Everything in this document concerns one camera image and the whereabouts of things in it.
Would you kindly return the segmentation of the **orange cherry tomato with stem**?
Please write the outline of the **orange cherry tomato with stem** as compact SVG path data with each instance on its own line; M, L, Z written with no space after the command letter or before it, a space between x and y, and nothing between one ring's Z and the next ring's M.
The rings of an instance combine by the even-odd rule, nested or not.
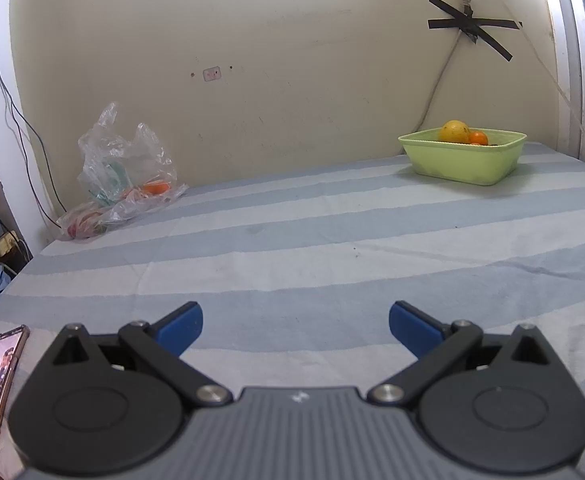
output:
M489 139L483 131L475 130L469 133L469 143L471 145L488 145Z

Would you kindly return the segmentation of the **green plastic basket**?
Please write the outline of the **green plastic basket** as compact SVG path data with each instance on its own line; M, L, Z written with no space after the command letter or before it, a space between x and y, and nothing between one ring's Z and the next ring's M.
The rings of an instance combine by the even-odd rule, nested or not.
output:
M404 134L398 141L416 174L489 186L517 168L527 136L493 129L485 133L488 145L440 142L438 128Z

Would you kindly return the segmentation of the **striped blue white bedsheet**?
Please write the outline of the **striped blue white bedsheet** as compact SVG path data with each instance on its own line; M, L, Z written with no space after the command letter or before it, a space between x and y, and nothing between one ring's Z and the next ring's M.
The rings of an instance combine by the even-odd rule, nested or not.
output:
M411 362L389 332L398 300L494 333L535 324L585 392L585 163L532 143L492 186L398 156L192 188L44 248L1 294L0 333L30 330L21 386L68 323L114 333L196 301L185 359L230 390L367 389Z

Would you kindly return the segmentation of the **clear plastic bag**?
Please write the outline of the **clear plastic bag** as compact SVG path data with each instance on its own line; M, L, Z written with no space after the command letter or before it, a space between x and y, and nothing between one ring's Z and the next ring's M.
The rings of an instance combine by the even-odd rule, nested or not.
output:
M116 132L117 117L118 105L109 104L78 141L83 154L78 181L88 201L57 220L62 240L101 236L163 210L188 190L156 133L141 122L126 140Z

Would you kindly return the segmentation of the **yellow lemon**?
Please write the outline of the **yellow lemon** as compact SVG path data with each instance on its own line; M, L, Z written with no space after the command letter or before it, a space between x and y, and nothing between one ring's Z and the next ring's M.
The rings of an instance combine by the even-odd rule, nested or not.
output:
M471 142L471 129L469 129L465 122L449 120L439 130L438 141L468 144Z

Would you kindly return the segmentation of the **black tape cross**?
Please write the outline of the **black tape cross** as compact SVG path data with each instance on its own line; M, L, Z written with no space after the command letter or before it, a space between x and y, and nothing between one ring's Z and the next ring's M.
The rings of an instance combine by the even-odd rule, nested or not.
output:
M463 9L454 8L452 4L443 0L428 0L435 8L447 14L445 18L430 18L428 28L430 30L457 29L465 35L473 44L483 40L491 49L501 55L506 62L511 62L513 54L498 42L486 27L518 30L521 22L507 20L506 18L475 18L474 11L469 4L464 4Z

